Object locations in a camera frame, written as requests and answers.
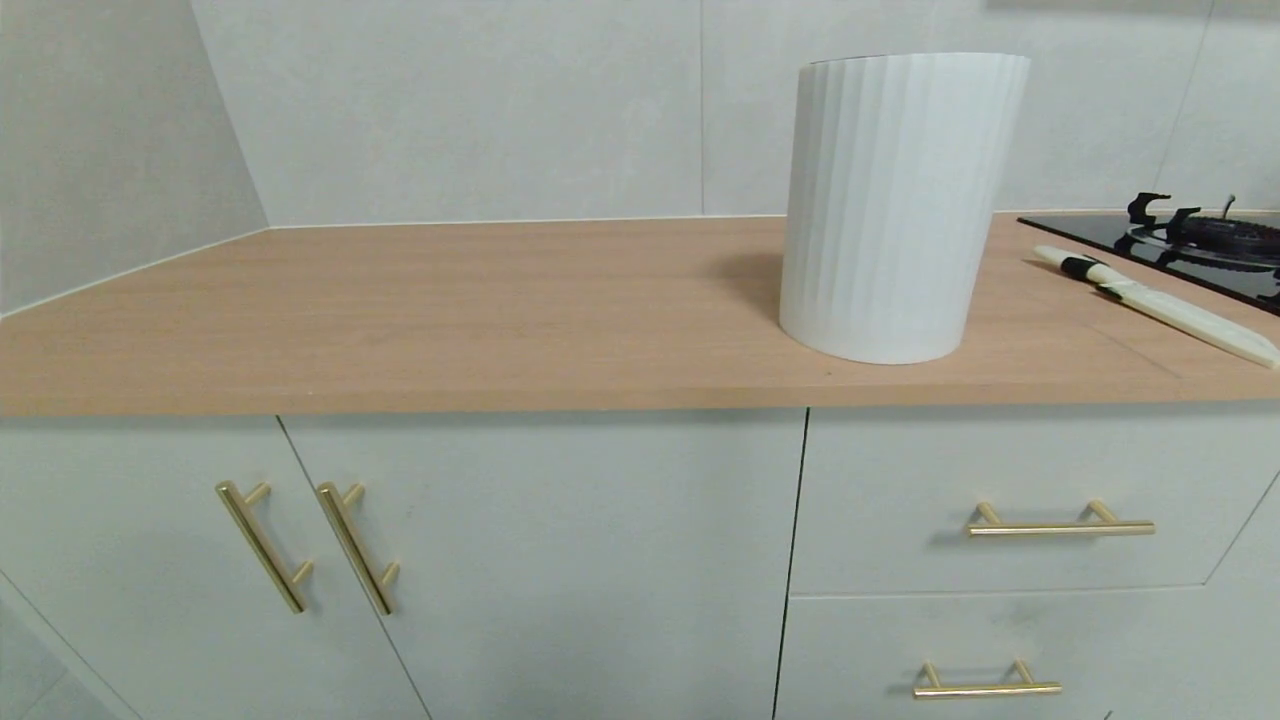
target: wooden countertop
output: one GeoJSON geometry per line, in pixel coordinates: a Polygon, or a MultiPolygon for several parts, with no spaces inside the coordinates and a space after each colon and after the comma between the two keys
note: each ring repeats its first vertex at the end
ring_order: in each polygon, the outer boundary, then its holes
{"type": "MultiPolygon", "coordinates": [[[[781,218],[275,229],[0,322],[0,415],[1280,397],[1268,372],[1027,260],[997,215],[968,332],[910,366],[777,325],[781,218]]],[[[1280,341],[1280,316],[1116,260],[1280,341]]]]}

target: ribbed white vase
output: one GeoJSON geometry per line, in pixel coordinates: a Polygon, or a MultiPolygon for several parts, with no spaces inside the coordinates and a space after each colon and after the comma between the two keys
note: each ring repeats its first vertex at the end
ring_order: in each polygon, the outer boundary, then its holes
{"type": "Polygon", "coordinates": [[[1030,60],[883,55],[800,70],[782,329],[864,363],[960,346],[1030,60]]]}

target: black glass cooktop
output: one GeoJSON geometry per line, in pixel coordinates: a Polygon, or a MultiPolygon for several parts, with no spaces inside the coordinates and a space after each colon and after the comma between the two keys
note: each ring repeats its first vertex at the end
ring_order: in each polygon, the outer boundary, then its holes
{"type": "MultiPolygon", "coordinates": [[[[1233,219],[1276,223],[1276,218],[1233,214],[1233,219]]],[[[1028,215],[1018,222],[1120,255],[1170,275],[1204,286],[1249,305],[1280,315],[1280,256],[1206,251],[1194,242],[1170,241],[1164,228],[1169,219],[1144,227],[1124,214],[1028,215]]]]}

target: backsplash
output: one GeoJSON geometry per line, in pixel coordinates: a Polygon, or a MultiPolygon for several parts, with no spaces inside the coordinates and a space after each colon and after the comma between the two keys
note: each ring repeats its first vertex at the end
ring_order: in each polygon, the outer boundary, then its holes
{"type": "Polygon", "coordinates": [[[781,214],[799,67],[876,53],[1033,59],[1000,209],[1280,209],[1280,0],[187,1],[6,0],[0,311],[266,224],[781,214]]]}

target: brass drawer pull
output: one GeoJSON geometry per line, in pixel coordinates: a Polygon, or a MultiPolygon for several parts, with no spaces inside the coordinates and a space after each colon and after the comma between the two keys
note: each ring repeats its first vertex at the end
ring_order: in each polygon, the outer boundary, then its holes
{"type": "Polygon", "coordinates": [[[1014,669],[1023,679],[1012,685],[952,685],[946,687],[938,680],[938,671],[932,662],[924,664],[924,674],[929,678],[929,687],[916,687],[911,691],[915,700],[964,700],[975,697],[1011,697],[1021,694],[1061,694],[1062,683],[1037,683],[1032,678],[1032,671],[1021,660],[1014,661],[1014,669]]]}
{"type": "Polygon", "coordinates": [[[347,551],[351,564],[356,566],[356,574],[360,575],[360,582],[369,591],[369,597],[372,598],[378,612],[390,615],[396,611],[396,598],[392,597],[390,587],[399,575],[399,562],[388,564],[381,578],[375,578],[371,570],[372,556],[360,538],[360,533],[356,532],[356,524],[348,512],[349,507],[365,496],[365,486],[356,483],[351,486],[347,495],[339,495],[333,483],[324,483],[316,488],[316,495],[320,496],[320,505],[324,506],[324,512],[329,516],[329,524],[333,525],[333,532],[342,542],[342,548],[347,551]]]}
{"type": "Polygon", "coordinates": [[[305,611],[307,609],[307,598],[298,587],[311,574],[311,561],[302,562],[302,565],[298,565],[297,571],[289,573],[284,560],[280,559],[280,553],[275,552],[275,548],[271,547],[270,541],[266,539],[266,533],[262,532],[262,525],[259,524],[257,518],[250,510],[257,501],[271,493],[271,486],[259,483],[256,488],[250,491],[247,497],[241,497],[239,489],[232,482],[218,483],[215,489],[218,491],[218,497],[223,498],[227,511],[236,520],[236,527],[241,529],[244,539],[248,541],[248,546],[253,548],[253,555],[257,555],[259,561],[262,562],[262,568],[266,569],[266,574],[280,591],[284,603],[293,612],[305,611]]]}
{"type": "Polygon", "coordinates": [[[1101,500],[1089,501],[1089,511],[1098,516],[1097,523],[1057,523],[1047,525],[1014,525],[1000,520],[996,509],[989,502],[978,503],[978,514],[986,523],[965,525],[969,537],[995,536],[1149,536],[1156,532],[1151,520],[1119,520],[1102,505],[1101,500]]]}

